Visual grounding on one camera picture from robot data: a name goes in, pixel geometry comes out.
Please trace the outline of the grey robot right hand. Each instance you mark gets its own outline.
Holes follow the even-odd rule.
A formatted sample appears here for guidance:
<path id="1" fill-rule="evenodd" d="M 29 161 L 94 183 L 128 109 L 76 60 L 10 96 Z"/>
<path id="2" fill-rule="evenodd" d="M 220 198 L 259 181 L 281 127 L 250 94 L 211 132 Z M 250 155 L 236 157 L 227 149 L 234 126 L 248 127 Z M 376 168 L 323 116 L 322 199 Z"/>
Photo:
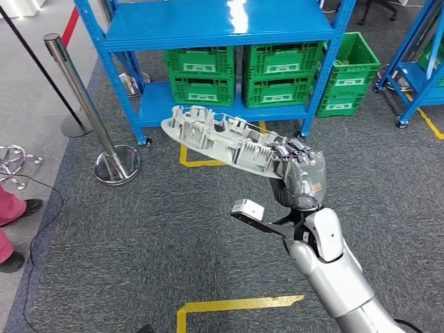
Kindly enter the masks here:
<path id="1" fill-rule="evenodd" d="M 322 151 L 295 137 L 270 146 L 280 159 L 276 171 L 280 178 L 270 180 L 279 204 L 302 212 L 316 211 L 322 206 L 327 181 L 325 159 Z"/>

